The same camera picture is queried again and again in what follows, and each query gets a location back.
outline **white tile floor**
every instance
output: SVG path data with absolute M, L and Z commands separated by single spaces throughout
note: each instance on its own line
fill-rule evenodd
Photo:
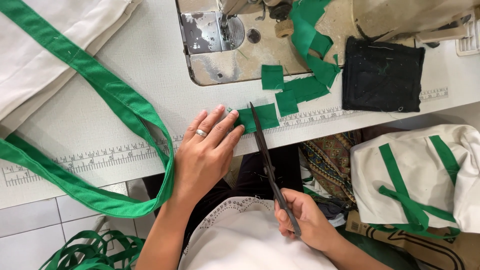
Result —
M 141 201 L 149 199 L 141 179 L 102 188 Z M 0 269 L 38 270 L 72 236 L 93 229 L 101 216 L 68 196 L 0 209 Z M 119 230 L 146 238 L 154 221 L 153 213 L 138 219 L 107 217 L 101 231 Z M 107 255 L 122 250 L 114 242 Z

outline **silver ring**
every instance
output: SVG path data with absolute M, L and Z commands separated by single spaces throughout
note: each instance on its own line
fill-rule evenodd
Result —
M 202 136 L 202 137 L 207 137 L 208 133 L 203 131 L 203 130 L 200 130 L 200 129 L 197 129 L 197 131 L 195 131 L 195 133 L 197 133 L 198 135 Z

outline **scissors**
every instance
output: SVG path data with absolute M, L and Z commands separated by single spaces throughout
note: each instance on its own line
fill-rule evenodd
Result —
M 262 126 L 260 125 L 260 120 L 258 120 L 258 115 L 257 112 L 255 111 L 255 107 L 253 104 L 250 102 L 250 108 L 252 110 L 252 115 L 253 115 L 253 121 L 255 122 L 255 127 L 257 128 L 257 131 L 253 133 L 255 136 L 255 140 L 257 141 L 257 146 L 258 150 L 260 152 L 260 155 L 262 156 L 262 162 L 264 164 L 264 172 L 268 176 L 268 182 L 270 183 L 270 186 L 273 189 L 273 194 L 278 201 L 278 204 L 280 205 L 280 208 L 285 210 L 288 214 L 288 217 L 292 221 L 293 229 L 295 230 L 295 235 L 300 236 L 300 226 L 295 219 L 295 216 L 292 213 L 292 210 L 288 208 L 287 202 L 283 198 L 282 193 L 280 192 L 280 189 L 275 183 L 275 167 L 272 166 L 272 161 L 270 160 L 270 154 L 268 153 L 268 148 L 267 148 L 267 143 L 265 142 L 265 137 L 264 133 L 262 131 Z

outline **white table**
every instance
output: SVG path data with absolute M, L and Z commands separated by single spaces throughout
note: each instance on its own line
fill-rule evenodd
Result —
M 96 57 L 153 104 L 176 147 L 202 109 L 211 110 L 219 103 L 241 109 L 249 101 L 255 105 L 275 101 L 275 91 L 262 90 L 260 80 L 206 87 L 194 84 L 188 75 L 173 0 L 144 1 Z M 479 55 L 460 58 L 453 41 L 443 42 L 436 49 L 427 49 L 420 113 L 342 111 L 339 75 L 332 94 L 300 103 L 300 113 L 280 119 L 280 127 L 266 131 L 265 138 L 269 147 L 279 147 L 480 101 L 478 74 Z M 149 153 L 142 139 L 128 130 L 78 75 L 17 134 L 96 186 L 163 172 L 159 158 Z M 253 137 L 247 135 L 235 154 L 256 150 Z M 24 168 L 4 160 L 0 160 L 0 168 L 0 208 L 63 194 Z

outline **person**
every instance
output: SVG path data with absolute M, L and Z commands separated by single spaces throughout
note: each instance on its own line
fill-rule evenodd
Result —
M 390 269 L 343 238 L 302 192 L 296 145 L 269 152 L 300 238 L 273 201 L 260 155 L 243 157 L 231 189 L 222 177 L 245 128 L 228 132 L 238 118 L 236 110 L 215 125 L 224 111 L 223 105 L 208 115 L 203 110 L 187 128 L 175 155 L 173 193 L 157 214 L 136 270 Z M 161 179 L 154 180 L 161 185 Z M 145 184 L 151 193 L 151 183 Z

